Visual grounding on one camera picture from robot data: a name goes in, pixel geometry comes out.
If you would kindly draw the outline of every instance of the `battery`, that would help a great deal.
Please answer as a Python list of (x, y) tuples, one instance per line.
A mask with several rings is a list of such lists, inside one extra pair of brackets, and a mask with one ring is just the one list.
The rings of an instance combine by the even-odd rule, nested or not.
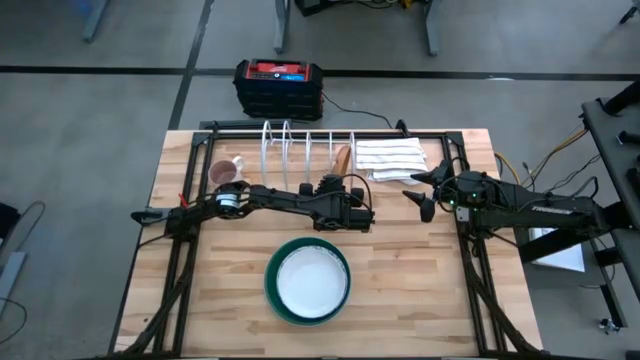
[(233, 84), (244, 113), (269, 119), (322, 117), (322, 69), (301, 61), (243, 60)]

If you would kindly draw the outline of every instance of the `green bowl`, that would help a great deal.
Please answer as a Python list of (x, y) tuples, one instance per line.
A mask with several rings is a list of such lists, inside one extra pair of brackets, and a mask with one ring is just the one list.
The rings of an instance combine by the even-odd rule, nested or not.
[[(282, 301), (282, 298), (280, 297), (280, 294), (278, 293), (278, 284), (277, 284), (278, 272), (280, 270), (280, 267), (283, 261), (293, 251), (298, 250), (302, 247), (307, 247), (307, 246), (319, 246), (330, 251), (332, 254), (334, 254), (338, 259), (340, 259), (340, 262), (344, 266), (344, 270), (346, 272), (346, 278), (347, 278), (346, 291), (344, 292), (344, 295), (339, 305), (328, 314), (321, 317), (316, 317), (316, 318), (302, 317), (292, 312), (284, 304), (284, 302)], [(314, 326), (314, 325), (322, 324), (328, 321), (329, 319), (333, 318), (344, 307), (344, 304), (347, 302), (347, 299), (349, 298), (349, 292), (351, 291), (351, 272), (349, 270), (349, 265), (347, 264), (347, 259), (344, 257), (344, 255), (342, 255), (342, 253), (340, 252), (340, 250), (338, 250), (338, 248), (333, 246), (328, 241), (325, 241), (319, 238), (313, 238), (313, 237), (298, 238), (282, 245), (282, 247), (280, 247), (273, 254), (273, 256), (271, 257), (271, 260), (269, 260), (269, 264), (267, 265), (267, 269), (265, 272), (264, 289), (265, 289), (265, 295), (267, 297), (267, 301), (269, 302), (269, 305), (271, 305), (271, 308), (273, 309), (273, 311), (280, 318), (294, 325)]]

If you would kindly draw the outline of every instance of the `wooden table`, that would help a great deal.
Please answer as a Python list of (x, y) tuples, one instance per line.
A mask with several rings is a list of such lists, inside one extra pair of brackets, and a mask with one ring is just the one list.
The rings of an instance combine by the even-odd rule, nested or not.
[[(471, 168), (497, 178), (488, 131), (462, 133)], [(151, 206), (179, 205), (177, 194), (182, 189), (192, 135), (192, 131), (167, 133)], [(440, 141), (421, 142), (432, 169), (443, 157)], [(245, 180), (262, 183), (259, 144), (259, 140), (217, 140), (213, 162), (241, 155), (246, 162)], [(279, 145), (269, 148), (267, 185), (284, 190), (280, 151)], [(328, 146), (314, 145), (312, 149), (314, 184), (327, 173), (327, 153)], [(296, 191), (297, 184), (305, 180), (304, 144), (294, 144), (289, 158), (289, 191)], [(194, 183), (198, 182), (200, 169), (201, 166), (196, 167)], [(453, 216), (438, 209), (432, 223), (420, 222), (418, 208), (401, 190), (431, 193), (427, 185), (369, 185), (376, 223), (367, 234), (318, 233), (307, 217), (268, 210), (242, 220), (213, 219), (203, 223), (182, 355), (477, 355)], [(162, 231), (163, 225), (145, 228), (140, 240)], [(511, 231), (500, 233), (513, 238)], [(330, 322), (310, 328), (280, 320), (269, 308), (263, 292), (264, 270), (271, 255), (283, 243), (301, 236), (322, 237), (335, 244), (349, 262), (353, 281), (344, 310)], [(137, 254), (115, 350), (131, 344), (157, 310), (170, 244), (169, 239), (157, 241)], [(517, 249), (496, 240), (488, 241), (487, 247), (500, 305), (526, 339), (541, 348)], [(491, 348), (495, 339), (486, 309), (483, 318)], [(173, 338), (174, 321), (175, 316), (169, 320), (168, 339)]]

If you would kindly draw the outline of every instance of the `concrete floor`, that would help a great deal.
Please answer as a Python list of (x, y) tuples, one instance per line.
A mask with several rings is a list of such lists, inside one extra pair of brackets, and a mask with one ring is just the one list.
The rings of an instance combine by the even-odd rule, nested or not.
[[(242, 58), (274, 57), (272, 1), (253, 0), (250, 7), (242, 4), (247, 1), (215, 1), (198, 67), (229, 68)], [(204, 1), (112, 0), (96, 42), (87, 45), (80, 35), (91, 3), (0, 0), (0, 64), (183, 67)], [(290, 50), (281, 57), (326, 68), (637, 74), (640, 18), (616, 25), (629, 6), (626, 0), (447, 0), (442, 54), (435, 59), (426, 56), (418, 7), (403, 12), (349, 5), (306, 19), (294, 8)], [(180, 81), (0, 74), (0, 201), (20, 209), (36, 199), (47, 203), (26, 243), (29, 259), (12, 293), (28, 308), (29, 321), (0, 345), (2, 359), (106, 352), (139, 231), (129, 213), (147, 201)], [(582, 102), (626, 85), (327, 78), (325, 92), (343, 106), (402, 118), (412, 128), (489, 128), (496, 151), (513, 164), (535, 164), (578, 124)], [(180, 129), (245, 118), (230, 78), (196, 77)], [(383, 123), (327, 106), (324, 120), (313, 126)], [(596, 152), (585, 136), (550, 161), (540, 188)], [(601, 163), (566, 191), (592, 175), (600, 179), (598, 202), (616, 201)], [(630, 327), (610, 336), (595, 327), (607, 316), (599, 291), (531, 288), (545, 348), (606, 359), (638, 349), (640, 304), (621, 266), (614, 283)], [(20, 314), (7, 308), (0, 338), (19, 321)]]

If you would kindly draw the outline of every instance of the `black metal frame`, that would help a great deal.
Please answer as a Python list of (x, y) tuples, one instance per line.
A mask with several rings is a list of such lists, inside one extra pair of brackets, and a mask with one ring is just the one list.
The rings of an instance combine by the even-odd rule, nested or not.
[[(466, 152), (464, 148), (464, 140), (461, 132), (430, 132), (430, 133), (415, 133), (413, 135), (409, 134), (406, 130), (406, 127), (403, 127), (403, 123), (399, 123), (397, 128), (402, 131), (384, 131), (384, 132), (355, 132), (355, 136), (360, 139), (392, 139), (392, 138), (403, 138), (406, 136), (414, 136), (421, 139), (438, 139), (442, 144), (442, 152), (445, 160), (451, 161), (452, 152), (451, 147), (453, 146), (457, 151), (457, 157), (462, 161), (461, 167), (462, 170), (468, 170), (467, 161), (466, 161)], [(207, 169), (211, 164), (211, 159), (213, 157), (214, 143), (216, 140), (240, 140), (240, 139), (255, 139), (259, 140), (261, 138), (261, 133), (259, 132), (233, 132), (233, 131), (222, 131), (219, 132), (221, 126), (219, 126), (215, 122), (203, 122), (200, 125), (201, 128), (210, 128), (211, 132), (196, 132), (193, 134), (192, 142), (191, 142), (191, 150), (189, 153), (189, 161), (187, 165), (187, 172), (185, 174), (185, 182), (183, 185), (183, 195), (186, 200), (189, 201), (189, 195), (191, 193), (191, 187), (193, 182), (193, 175), (195, 173), (195, 166), (197, 163), (198, 153), (202, 147), (205, 147), (205, 155), (204, 162), (201, 172), (200, 186), (198, 189), (198, 194), (203, 195), (206, 193), (207, 188)], [(229, 129), (231, 126), (224, 126), (222, 128)], [(350, 136), (349, 131), (334, 131), (333, 139), (335, 140), (348, 140)], [(304, 134), (293, 134), (294, 138), (299, 138), (304, 140)], [(314, 134), (315, 138), (324, 139), (328, 138), (328, 133), (317, 133)], [(537, 349), (533, 348), (531, 345), (526, 343), (524, 338), (517, 332), (513, 324), (509, 321), (506, 314), (501, 310), (496, 300), (496, 291), (493, 284), (493, 278), (491, 275), (491, 268), (489, 265), (489, 257), (487, 254), (487, 249), (484, 242), (480, 241), (476, 243), (477, 251), (478, 251), (478, 260), (480, 263), (481, 275), (482, 278), (477, 274), (473, 263), (472, 263), (472, 255), (469, 250), (469, 241), (464, 235), (464, 231), (462, 230), (461, 224), (456, 221), (456, 227), (458, 232), (458, 240), (460, 244), (461, 251), (461, 260), (462, 266), (465, 272), (465, 280), (467, 282), (467, 290), (469, 296), (469, 305), (471, 309), (471, 319), (473, 322), (474, 333), (476, 338), (476, 343), (478, 346), (478, 352), (480, 357), (490, 357), (490, 358), (505, 358), (505, 359), (577, 359), (573, 357), (565, 357), (565, 356), (554, 356), (549, 355), (544, 352), (537, 351)], [(187, 309), (189, 305), (189, 296), (191, 291), (191, 278), (194, 271), (195, 264), (195, 256), (198, 248), (198, 236), (200, 232), (200, 226), (195, 228), (195, 231), (191, 234), (186, 242), (189, 244), (188, 252), (187, 252), (187, 262), (183, 273), (180, 275), (178, 282), (176, 283), (176, 275), (177, 275), (177, 266), (178, 259), (180, 257), (180, 252), (182, 249), (182, 243), (185, 242), (185, 239), (177, 239), (174, 240), (171, 255), (169, 258), (169, 265), (167, 267), (167, 275), (165, 288), (163, 292), (163, 303), (167, 300), (174, 300), (169, 304), (164, 304), (162, 307), (168, 307), (171, 309), (173, 307), (174, 302), (177, 298), (173, 297), (172, 290), (175, 291), (176, 287), (180, 283), (180, 281), (187, 281), (185, 284), (181, 284), (183, 287), (180, 293), (180, 302), (178, 305), (178, 320), (176, 322), (175, 335), (173, 339), (173, 343), (170, 350), (164, 350), (164, 337), (166, 334), (166, 315), (168, 315), (168, 311), (165, 317), (160, 322), (160, 326), (154, 331), (155, 342), (152, 347), (152, 351), (150, 353), (137, 353), (137, 354), (121, 354), (114, 353), (113, 350), (115, 348), (116, 339), (120, 329), (120, 323), (123, 316), (124, 307), (126, 304), (126, 299), (129, 290), (129, 284), (131, 282), (131, 277), (133, 275), (133, 269), (135, 265), (135, 258), (132, 262), (131, 269), (129, 271), (129, 279), (127, 281), (127, 289), (125, 289), (125, 293), (122, 298), (120, 311), (118, 315), (118, 319), (116, 321), (114, 332), (111, 339), (111, 344), (109, 347), (109, 355), (104, 358), (112, 358), (112, 359), (169, 359), (169, 358), (180, 358), (181, 350), (182, 350), (182, 342), (184, 340), (184, 331), (186, 326), (186, 318), (187, 318)], [(480, 312), (480, 302), (478, 301), (478, 297), (480, 297), (485, 305), (489, 309), (489, 315), (493, 327), (493, 333), (496, 338), (496, 350), (490, 350), (487, 347), (487, 339), (485, 334), (485, 329), (482, 321), (482, 314)], [(512, 344), (516, 348), (518, 352), (509, 352), (507, 350), (506, 341), (504, 335), (510, 338)]]

